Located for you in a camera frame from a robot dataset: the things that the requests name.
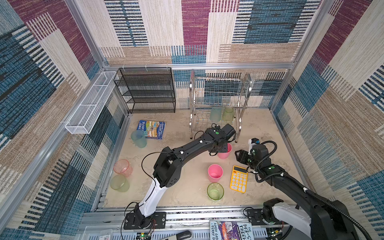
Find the pink cup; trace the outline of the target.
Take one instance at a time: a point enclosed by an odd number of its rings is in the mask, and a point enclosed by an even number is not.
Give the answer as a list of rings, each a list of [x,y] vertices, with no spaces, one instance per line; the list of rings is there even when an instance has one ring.
[[[208,168],[208,175],[211,183],[217,183],[223,176],[223,173],[223,168],[218,164],[212,164]]]
[[[232,151],[232,145],[230,143],[227,144],[227,151],[225,153],[218,153],[218,157],[220,159],[227,159]]]

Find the green translucent cup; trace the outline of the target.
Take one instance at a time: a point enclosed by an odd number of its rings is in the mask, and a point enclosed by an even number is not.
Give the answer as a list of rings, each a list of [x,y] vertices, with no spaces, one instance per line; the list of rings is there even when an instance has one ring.
[[[207,194],[213,201],[221,200],[224,196],[224,188],[219,183],[211,183],[207,187]]]
[[[232,122],[235,117],[235,109],[232,107],[226,107],[223,111],[222,121]]]

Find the green translucent cup front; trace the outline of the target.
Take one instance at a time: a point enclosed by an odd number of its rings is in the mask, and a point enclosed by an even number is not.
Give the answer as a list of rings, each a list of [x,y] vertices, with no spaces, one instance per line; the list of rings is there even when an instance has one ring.
[[[211,183],[207,187],[207,194],[213,201],[221,200],[224,196],[224,188],[219,183]]]

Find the teal translucent cup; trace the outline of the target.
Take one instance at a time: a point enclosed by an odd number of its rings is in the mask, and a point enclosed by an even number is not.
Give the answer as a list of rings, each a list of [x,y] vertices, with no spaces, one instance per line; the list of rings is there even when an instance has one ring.
[[[222,108],[221,107],[212,107],[211,113],[210,113],[210,121],[212,123],[219,123],[222,118]]]

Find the silver wire dish rack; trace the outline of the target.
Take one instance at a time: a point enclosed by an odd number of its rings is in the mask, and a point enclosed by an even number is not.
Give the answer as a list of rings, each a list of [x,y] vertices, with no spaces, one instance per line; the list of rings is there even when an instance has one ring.
[[[235,109],[235,117],[232,122],[223,122],[222,118],[216,125],[231,125],[237,135],[234,142],[238,142],[245,110],[248,108],[253,80],[250,74],[241,78],[224,77],[197,77],[192,71],[189,83],[189,106],[190,106],[190,139],[195,134],[210,128],[210,113],[212,107],[221,107],[222,115],[226,107]]]

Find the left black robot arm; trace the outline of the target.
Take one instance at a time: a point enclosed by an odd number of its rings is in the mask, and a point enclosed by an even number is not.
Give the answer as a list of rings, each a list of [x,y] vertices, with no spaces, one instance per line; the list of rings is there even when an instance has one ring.
[[[144,199],[135,206],[135,217],[141,221],[154,214],[165,191],[178,182],[182,167],[188,161],[204,152],[210,156],[225,153],[228,150],[227,144],[234,141],[236,135],[235,129],[229,124],[223,127],[212,124],[201,136],[186,145],[174,149],[164,148],[150,176],[151,186]]]

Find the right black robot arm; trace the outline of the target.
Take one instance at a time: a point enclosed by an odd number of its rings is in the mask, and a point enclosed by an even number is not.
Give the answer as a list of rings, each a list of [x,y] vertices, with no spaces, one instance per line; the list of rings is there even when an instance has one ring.
[[[358,231],[370,240],[368,231],[352,218],[340,201],[322,197],[271,162],[265,143],[254,144],[250,151],[238,150],[236,160],[247,165],[257,183],[266,182],[282,191],[299,208],[292,208],[279,198],[264,202],[263,220],[268,223],[284,222],[313,240],[357,240]]]

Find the black mesh shelf rack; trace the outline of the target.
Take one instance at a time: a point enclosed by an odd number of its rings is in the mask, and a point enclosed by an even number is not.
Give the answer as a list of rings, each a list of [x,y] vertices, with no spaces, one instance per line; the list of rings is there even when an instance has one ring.
[[[174,79],[169,67],[120,68],[114,82],[130,114],[176,111]]]

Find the yellow calculator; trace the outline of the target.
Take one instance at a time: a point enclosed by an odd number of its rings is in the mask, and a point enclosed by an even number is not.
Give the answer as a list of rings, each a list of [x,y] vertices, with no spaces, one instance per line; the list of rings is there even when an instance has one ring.
[[[247,190],[248,172],[247,169],[233,166],[230,189],[239,193],[244,194]]]

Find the purple treehouse book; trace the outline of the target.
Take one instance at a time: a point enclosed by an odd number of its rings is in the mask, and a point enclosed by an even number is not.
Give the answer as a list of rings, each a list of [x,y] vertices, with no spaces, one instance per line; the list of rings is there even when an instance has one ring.
[[[211,240],[253,240],[254,234],[251,223],[210,221]]]

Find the blue picture book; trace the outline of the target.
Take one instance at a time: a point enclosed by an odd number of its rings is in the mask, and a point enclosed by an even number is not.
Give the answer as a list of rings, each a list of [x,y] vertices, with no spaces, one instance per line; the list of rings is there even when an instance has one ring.
[[[166,122],[140,120],[137,130],[144,133],[147,139],[162,140]]]

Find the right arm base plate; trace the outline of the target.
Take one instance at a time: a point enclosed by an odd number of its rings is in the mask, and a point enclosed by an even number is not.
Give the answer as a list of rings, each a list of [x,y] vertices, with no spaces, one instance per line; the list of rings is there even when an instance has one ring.
[[[248,219],[252,226],[289,226],[289,224],[279,220],[265,220],[262,208],[246,207],[243,209],[243,215]]]

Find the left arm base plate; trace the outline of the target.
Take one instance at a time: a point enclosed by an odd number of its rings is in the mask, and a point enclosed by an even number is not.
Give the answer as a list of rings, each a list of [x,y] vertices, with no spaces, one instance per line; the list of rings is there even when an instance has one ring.
[[[149,217],[140,213],[128,213],[124,220],[124,230],[149,230],[150,228],[164,229],[166,225],[166,212],[155,212]]]

